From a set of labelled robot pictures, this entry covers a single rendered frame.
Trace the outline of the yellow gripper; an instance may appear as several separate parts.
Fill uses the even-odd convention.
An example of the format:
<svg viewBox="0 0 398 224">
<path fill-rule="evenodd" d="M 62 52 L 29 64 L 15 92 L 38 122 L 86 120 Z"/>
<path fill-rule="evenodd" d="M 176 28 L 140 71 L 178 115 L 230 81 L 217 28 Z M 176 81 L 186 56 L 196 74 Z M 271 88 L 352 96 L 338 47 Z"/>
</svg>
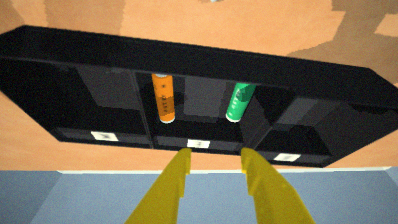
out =
<svg viewBox="0 0 398 224">
<path fill-rule="evenodd" d="M 168 163 L 124 224 L 177 224 L 179 199 L 190 174 L 191 149 Z M 241 150 L 241 172 L 253 196 L 257 224 L 316 224 L 295 188 L 259 153 Z"/>
</svg>

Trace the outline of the black three-compartment bin rack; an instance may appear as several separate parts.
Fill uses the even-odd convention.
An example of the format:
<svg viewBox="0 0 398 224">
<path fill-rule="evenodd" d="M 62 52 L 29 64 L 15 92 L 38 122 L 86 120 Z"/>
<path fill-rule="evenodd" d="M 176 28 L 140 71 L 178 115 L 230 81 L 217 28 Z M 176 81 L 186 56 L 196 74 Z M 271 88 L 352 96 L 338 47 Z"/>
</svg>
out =
<svg viewBox="0 0 398 224">
<path fill-rule="evenodd" d="M 152 74 L 172 76 L 171 123 Z M 256 88 L 231 122 L 236 83 Z M 0 91 L 59 142 L 278 166 L 325 168 L 398 130 L 398 87 L 370 68 L 32 25 L 0 34 Z"/>
</svg>

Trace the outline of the green aa battery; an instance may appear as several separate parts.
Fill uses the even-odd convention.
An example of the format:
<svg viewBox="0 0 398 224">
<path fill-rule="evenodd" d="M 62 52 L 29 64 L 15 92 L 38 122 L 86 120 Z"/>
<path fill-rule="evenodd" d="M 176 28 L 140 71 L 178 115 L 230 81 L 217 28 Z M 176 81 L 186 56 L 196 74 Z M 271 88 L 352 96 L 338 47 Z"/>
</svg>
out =
<svg viewBox="0 0 398 224">
<path fill-rule="evenodd" d="M 230 104 L 226 112 L 226 118 L 231 122 L 240 121 L 251 99 L 256 85 L 236 83 Z"/>
</svg>

